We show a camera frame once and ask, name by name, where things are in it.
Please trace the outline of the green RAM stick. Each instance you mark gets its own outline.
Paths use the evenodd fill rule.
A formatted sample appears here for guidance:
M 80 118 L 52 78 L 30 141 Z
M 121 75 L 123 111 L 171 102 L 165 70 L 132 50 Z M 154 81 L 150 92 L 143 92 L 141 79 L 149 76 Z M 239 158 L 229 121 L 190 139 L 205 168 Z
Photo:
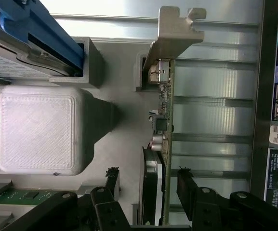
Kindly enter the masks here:
M 0 194 L 0 205 L 39 205 L 58 191 L 9 189 Z

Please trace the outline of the hard disk with blue rails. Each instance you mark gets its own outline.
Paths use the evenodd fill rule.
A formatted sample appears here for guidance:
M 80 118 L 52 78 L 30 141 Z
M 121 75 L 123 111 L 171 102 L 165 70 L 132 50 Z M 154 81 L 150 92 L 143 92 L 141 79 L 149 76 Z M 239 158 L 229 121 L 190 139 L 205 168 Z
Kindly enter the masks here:
M 40 0 L 0 0 L 0 78 L 81 77 L 84 58 Z

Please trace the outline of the black open PC case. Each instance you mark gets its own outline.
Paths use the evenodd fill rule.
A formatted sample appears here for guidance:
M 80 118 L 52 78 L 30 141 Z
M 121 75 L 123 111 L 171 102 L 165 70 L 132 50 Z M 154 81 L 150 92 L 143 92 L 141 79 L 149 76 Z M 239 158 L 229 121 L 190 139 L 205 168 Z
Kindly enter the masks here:
M 278 0 L 264 0 L 250 191 L 278 208 Z

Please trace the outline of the grey parts rack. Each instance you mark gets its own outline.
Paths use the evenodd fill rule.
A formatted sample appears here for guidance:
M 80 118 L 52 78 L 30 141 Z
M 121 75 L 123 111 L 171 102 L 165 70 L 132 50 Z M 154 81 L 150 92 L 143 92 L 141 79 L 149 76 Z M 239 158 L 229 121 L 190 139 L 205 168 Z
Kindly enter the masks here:
M 19 80 L 0 90 L 0 176 L 23 187 L 75 190 L 103 183 L 118 167 L 119 202 L 129 222 L 139 202 L 142 147 L 158 95 L 137 86 L 149 45 L 76 37 L 101 83 Z

